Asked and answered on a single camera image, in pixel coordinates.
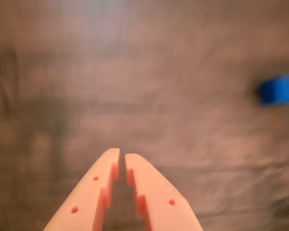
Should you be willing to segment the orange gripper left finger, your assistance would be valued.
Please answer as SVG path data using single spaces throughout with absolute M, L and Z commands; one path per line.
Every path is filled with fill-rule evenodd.
M 105 151 L 63 202 L 45 231 L 101 231 L 119 178 L 120 150 Z

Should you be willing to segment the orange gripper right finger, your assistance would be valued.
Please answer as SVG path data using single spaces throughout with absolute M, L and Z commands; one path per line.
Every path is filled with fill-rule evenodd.
M 144 217 L 147 231 L 203 230 L 188 201 L 150 162 L 126 154 L 125 163 L 137 214 Z

